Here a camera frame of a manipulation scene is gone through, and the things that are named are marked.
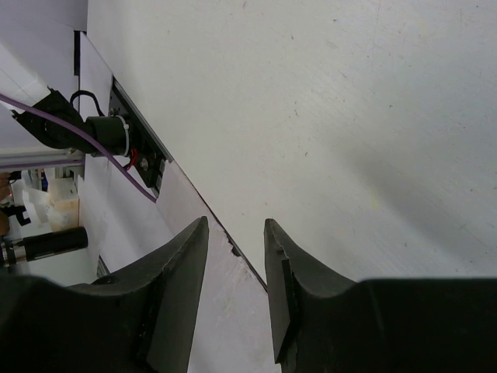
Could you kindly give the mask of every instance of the white panel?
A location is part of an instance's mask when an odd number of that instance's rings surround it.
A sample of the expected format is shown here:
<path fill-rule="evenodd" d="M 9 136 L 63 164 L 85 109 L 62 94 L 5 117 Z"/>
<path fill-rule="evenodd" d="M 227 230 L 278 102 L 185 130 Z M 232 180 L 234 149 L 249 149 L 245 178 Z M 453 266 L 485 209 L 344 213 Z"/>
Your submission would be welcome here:
<path fill-rule="evenodd" d="M 0 7 L 3 12 L 29 14 L 46 23 L 57 22 L 86 31 L 87 0 L 2 0 Z"/>
<path fill-rule="evenodd" d="M 0 40 L 0 56 L 2 56 L 0 67 L 0 92 L 2 94 L 29 106 L 33 106 L 50 95 L 47 83 L 2 40 Z M 2 102 L 2 105 L 8 110 L 24 112 L 7 103 Z"/>
<path fill-rule="evenodd" d="M 117 159 L 123 166 L 128 162 L 124 157 Z M 135 168 L 130 174 L 145 187 Z M 88 233 L 94 268 L 100 255 L 110 272 L 114 272 L 174 237 L 157 206 L 138 192 L 107 159 L 87 155 L 85 181 L 81 186 L 80 183 L 79 216 Z"/>
<path fill-rule="evenodd" d="M 36 9 L 0 5 L 0 35 L 51 88 L 69 97 L 77 88 L 74 76 L 74 32 L 69 26 L 36 16 Z M 0 147 L 38 146 L 40 143 L 0 107 Z"/>
<path fill-rule="evenodd" d="M 93 92 L 102 111 L 108 113 L 113 75 L 109 66 L 106 65 L 84 33 L 81 33 L 80 59 L 81 81 L 79 88 Z M 82 96 L 79 99 L 79 113 L 83 119 L 99 115 L 91 98 Z"/>
<path fill-rule="evenodd" d="M 275 218 L 338 272 L 497 264 L 490 0 L 92 0 L 89 38 L 264 274 Z"/>
<path fill-rule="evenodd" d="M 46 277 L 61 286 L 91 284 L 97 278 L 85 249 L 35 260 L 28 266 L 25 274 Z"/>
<path fill-rule="evenodd" d="M 209 251 L 189 373 L 276 373 L 267 293 L 247 263 L 236 257 L 178 165 L 168 163 L 157 206 L 177 235 L 199 216 L 209 218 Z"/>

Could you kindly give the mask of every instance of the black cable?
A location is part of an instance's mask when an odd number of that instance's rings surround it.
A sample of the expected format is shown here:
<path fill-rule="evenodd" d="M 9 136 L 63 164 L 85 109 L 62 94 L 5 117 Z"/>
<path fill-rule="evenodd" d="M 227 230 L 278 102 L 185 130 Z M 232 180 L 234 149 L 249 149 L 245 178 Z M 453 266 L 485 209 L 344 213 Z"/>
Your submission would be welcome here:
<path fill-rule="evenodd" d="M 88 97 L 91 97 L 93 99 L 93 102 L 95 103 L 96 111 L 99 113 L 99 115 L 101 117 L 105 116 L 105 114 L 100 109 L 99 101 L 96 99 L 96 96 L 93 93 L 91 93 L 90 91 L 85 91 L 83 89 L 79 89 L 78 91 L 74 92 L 72 94 L 72 96 L 71 96 L 71 99 L 69 100 L 69 102 L 71 103 L 71 105 L 73 104 L 73 102 L 75 101 L 75 99 L 77 99 L 79 96 L 88 96 Z"/>

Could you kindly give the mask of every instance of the white board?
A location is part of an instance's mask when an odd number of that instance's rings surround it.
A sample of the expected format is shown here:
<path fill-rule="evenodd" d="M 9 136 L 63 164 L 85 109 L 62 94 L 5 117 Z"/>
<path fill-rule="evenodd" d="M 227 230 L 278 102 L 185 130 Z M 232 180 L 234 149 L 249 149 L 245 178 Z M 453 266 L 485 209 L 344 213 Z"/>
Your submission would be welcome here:
<path fill-rule="evenodd" d="M 0 37 L 30 68 L 66 98 L 78 89 L 74 75 L 75 36 L 85 26 L 84 0 L 2 0 Z M 0 106 L 0 148 L 40 147 L 41 143 Z"/>
<path fill-rule="evenodd" d="M 89 38 L 264 276 L 275 218 L 341 274 L 497 264 L 490 0 L 91 0 Z"/>
<path fill-rule="evenodd" d="M 82 36 L 81 87 L 109 109 L 112 72 Z M 81 115 L 96 115 L 82 100 Z M 124 157 L 117 157 L 121 164 Z M 143 187 L 135 168 L 130 171 Z M 142 196 L 106 159 L 86 157 L 85 180 L 78 183 L 80 222 L 89 237 L 89 255 L 111 272 L 163 246 L 199 216 L 209 218 L 209 252 L 189 373 L 276 373 L 267 293 L 232 246 L 178 165 L 167 163 L 157 204 Z"/>

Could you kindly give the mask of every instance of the table surface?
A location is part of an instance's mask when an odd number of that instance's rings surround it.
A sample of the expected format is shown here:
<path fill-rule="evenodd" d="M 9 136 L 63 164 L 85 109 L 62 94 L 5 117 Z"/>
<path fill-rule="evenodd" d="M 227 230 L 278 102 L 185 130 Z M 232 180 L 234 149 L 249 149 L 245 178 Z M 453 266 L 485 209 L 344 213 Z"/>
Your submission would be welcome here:
<path fill-rule="evenodd" d="M 264 276 L 275 218 L 360 279 L 495 273 L 490 0 L 98 0 L 89 39 Z"/>

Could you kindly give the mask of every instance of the screw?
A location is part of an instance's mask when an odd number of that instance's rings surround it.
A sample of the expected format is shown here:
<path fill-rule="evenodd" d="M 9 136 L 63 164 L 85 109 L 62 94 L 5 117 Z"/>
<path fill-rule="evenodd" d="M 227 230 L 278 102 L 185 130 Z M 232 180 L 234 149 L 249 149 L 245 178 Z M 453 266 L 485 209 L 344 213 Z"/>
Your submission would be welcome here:
<path fill-rule="evenodd" d="M 140 162 L 140 167 L 144 170 L 148 170 L 148 160 L 146 158 L 143 158 Z"/>

